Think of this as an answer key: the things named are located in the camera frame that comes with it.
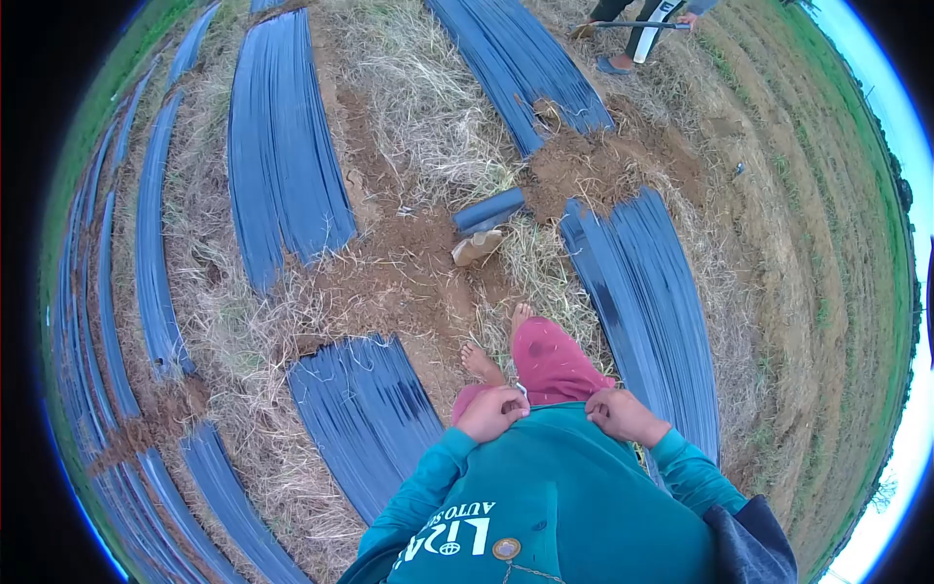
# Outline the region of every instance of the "foot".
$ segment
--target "foot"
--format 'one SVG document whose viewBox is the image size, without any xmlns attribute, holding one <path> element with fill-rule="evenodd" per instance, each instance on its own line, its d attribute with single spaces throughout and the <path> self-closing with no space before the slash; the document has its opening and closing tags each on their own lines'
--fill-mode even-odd
<svg viewBox="0 0 934 584">
<path fill-rule="evenodd" d="M 474 343 L 467 343 L 460 349 L 460 362 L 487 385 L 498 387 L 506 384 L 500 367 L 490 359 L 486 352 Z"/>
<path fill-rule="evenodd" d="M 516 339 L 516 331 L 519 330 L 519 327 L 522 326 L 522 323 L 531 317 L 535 316 L 535 312 L 531 309 L 531 306 L 520 302 L 516 305 L 516 309 L 513 310 L 512 318 L 512 330 L 509 333 L 509 346 L 513 346 L 513 341 Z"/>
<path fill-rule="evenodd" d="M 616 57 L 597 57 L 597 69 L 610 75 L 628 75 L 635 70 L 635 62 L 623 53 Z"/>
</svg>

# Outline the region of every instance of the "badge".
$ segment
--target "badge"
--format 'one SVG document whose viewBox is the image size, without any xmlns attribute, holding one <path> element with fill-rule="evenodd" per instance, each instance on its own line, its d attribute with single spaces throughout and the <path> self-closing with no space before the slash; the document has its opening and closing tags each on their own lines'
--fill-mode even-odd
<svg viewBox="0 0 934 584">
<path fill-rule="evenodd" d="M 498 560 L 512 560 L 519 555 L 521 549 L 522 546 L 519 544 L 519 540 L 513 537 L 504 537 L 493 544 L 493 555 Z"/>
</svg>

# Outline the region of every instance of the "sky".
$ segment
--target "sky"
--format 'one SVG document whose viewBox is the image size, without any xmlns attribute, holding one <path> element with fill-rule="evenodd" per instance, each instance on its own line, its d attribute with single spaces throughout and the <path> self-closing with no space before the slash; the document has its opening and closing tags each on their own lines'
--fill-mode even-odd
<svg viewBox="0 0 934 584">
<path fill-rule="evenodd" d="M 814 3 L 820 8 L 813 14 L 817 26 L 833 39 L 856 78 L 863 82 L 863 93 L 871 90 L 867 100 L 870 108 L 882 121 L 888 146 L 901 162 L 902 177 L 912 185 L 914 202 L 909 218 L 916 229 L 913 234 L 916 273 L 924 303 L 934 223 L 934 163 L 930 144 L 898 74 L 859 17 L 843 0 L 814 0 Z M 895 434 L 892 458 L 882 475 L 883 480 L 894 477 L 898 481 L 898 489 L 885 513 L 876 513 L 869 506 L 849 544 L 830 566 L 830 570 L 839 576 L 828 573 L 821 579 L 821 584 L 836 584 L 844 581 L 843 578 L 859 582 L 865 578 L 899 526 L 930 456 L 934 435 L 934 400 L 931 397 L 934 375 L 929 369 L 927 306 L 924 308 L 921 342 L 912 363 L 914 379 L 911 393 Z"/>
</svg>

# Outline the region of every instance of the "black pants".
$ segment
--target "black pants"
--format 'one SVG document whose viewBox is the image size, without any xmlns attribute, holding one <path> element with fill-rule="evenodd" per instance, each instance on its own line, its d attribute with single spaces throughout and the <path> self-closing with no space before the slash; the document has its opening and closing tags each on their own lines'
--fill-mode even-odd
<svg viewBox="0 0 934 584">
<path fill-rule="evenodd" d="M 623 11 L 623 8 L 632 4 L 634 0 L 600 0 L 597 7 L 590 13 L 595 21 L 613 21 Z M 645 0 L 643 11 L 636 18 L 637 21 L 667 22 L 672 14 L 684 4 L 684 0 Z M 658 28 L 633 28 L 630 42 L 626 45 L 626 54 L 635 63 L 645 63 L 645 57 L 655 47 Z"/>
</svg>

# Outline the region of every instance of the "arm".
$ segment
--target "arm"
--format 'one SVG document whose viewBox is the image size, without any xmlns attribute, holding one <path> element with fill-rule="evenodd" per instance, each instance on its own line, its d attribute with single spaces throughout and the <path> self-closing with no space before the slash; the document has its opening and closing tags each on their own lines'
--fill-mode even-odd
<svg viewBox="0 0 934 584">
<path fill-rule="evenodd" d="M 714 505 L 735 515 L 746 504 L 746 498 L 714 463 L 677 430 L 669 430 L 649 453 L 674 499 L 699 517 Z"/>
<path fill-rule="evenodd" d="M 707 10 L 713 8 L 714 4 L 716 4 L 716 0 L 689 0 L 685 12 L 700 16 Z"/>
<path fill-rule="evenodd" d="M 720 474 L 714 463 L 665 420 L 659 420 L 628 390 L 594 393 L 584 407 L 587 419 L 617 440 L 643 445 L 658 464 L 674 498 L 703 517 L 713 505 L 736 513 L 745 497 Z"/>
<path fill-rule="evenodd" d="M 397 532 L 418 533 L 445 501 L 454 482 L 467 471 L 467 455 L 477 443 L 457 428 L 450 428 L 418 461 L 408 478 L 360 539 L 357 556 L 379 540 Z"/>
<path fill-rule="evenodd" d="M 529 415 L 529 400 L 515 388 L 501 386 L 477 395 L 458 424 L 425 451 L 415 473 L 360 538 L 357 557 L 390 535 L 417 534 L 438 510 L 454 482 L 467 472 L 467 455 L 478 444 L 495 440 L 519 418 Z"/>
</svg>

